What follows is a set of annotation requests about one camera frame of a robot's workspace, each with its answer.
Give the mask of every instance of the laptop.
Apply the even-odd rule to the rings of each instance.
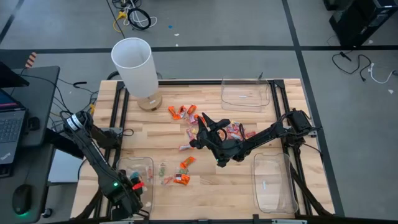
[[[0,165],[14,162],[26,117],[26,108],[0,89]]]

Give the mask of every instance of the transparent container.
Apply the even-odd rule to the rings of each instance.
[[[221,105],[224,110],[262,112],[269,105],[270,90],[266,79],[231,79],[221,82]]]
[[[293,195],[290,159],[283,153],[254,156],[252,165],[254,202],[264,213],[295,213],[299,206]]]
[[[125,170],[127,177],[138,172],[144,182],[141,202],[143,210],[152,211],[154,199],[154,161],[150,157],[124,157],[118,161],[118,170]]]

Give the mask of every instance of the wooden tabletop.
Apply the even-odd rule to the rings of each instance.
[[[285,79],[285,87],[289,106],[304,110],[308,107],[301,81]],[[113,100],[117,81],[102,81],[98,101],[94,113],[95,125],[100,128],[109,127]],[[196,113],[205,112],[211,119],[228,118],[243,123],[248,131],[262,131],[276,121],[274,105],[271,102],[261,113],[226,111],[221,107],[221,86],[219,85],[178,85],[160,86],[163,96],[162,106],[153,112],[141,110],[133,96],[129,98],[125,128],[134,130],[131,137],[123,137],[121,157],[150,157],[154,161],[155,194],[151,220],[187,220],[187,219],[250,219],[253,214],[260,218],[293,218],[294,214],[263,213],[254,204],[252,190],[251,163],[254,155],[261,152],[282,153],[279,139],[273,140],[252,151],[242,162],[229,161],[227,166],[220,168],[207,148],[192,149],[179,152],[178,147],[188,144],[186,133],[188,125],[183,120],[173,120],[167,110],[168,106],[179,108],[197,105]],[[119,124],[121,94],[118,118]],[[284,113],[282,98],[278,93],[282,114]],[[306,137],[307,144],[317,147],[315,138]],[[331,213],[334,212],[331,202],[325,171],[319,153],[307,146],[301,147],[301,160],[308,188],[318,201]],[[157,176],[159,164],[165,162],[167,172],[174,173],[180,162],[188,156],[197,160],[189,167],[190,182],[187,186],[171,183],[161,185]],[[88,163],[81,168],[80,180],[75,195],[71,217],[75,217],[85,208],[97,191],[97,175]],[[296,186],[298,196],[300,189]],[[302,197],[298,198],[301,214],[305,213]],[[105,214],[106,200],[103,202],[101,214]]]

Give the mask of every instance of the yellow cable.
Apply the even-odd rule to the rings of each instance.
[[[118,30],[118,29],[116,28],[116,21],[118,21],[118,20],[120,20],[120,19],[122,19],[122,18],[126,18],[126,17],[127,17],[127,15],[126,15],[125,12],[119,12],[118,18],[116,18],[116,20],[113,21],[113,29],[114,29],[116,32],[121,33],[121,30]]]

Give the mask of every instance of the white lampshade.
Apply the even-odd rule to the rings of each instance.
[[[146,41],[123,39],[113,47],[111,57],[131,95],[145,98],[156,93],[159,82],[152,50]]]

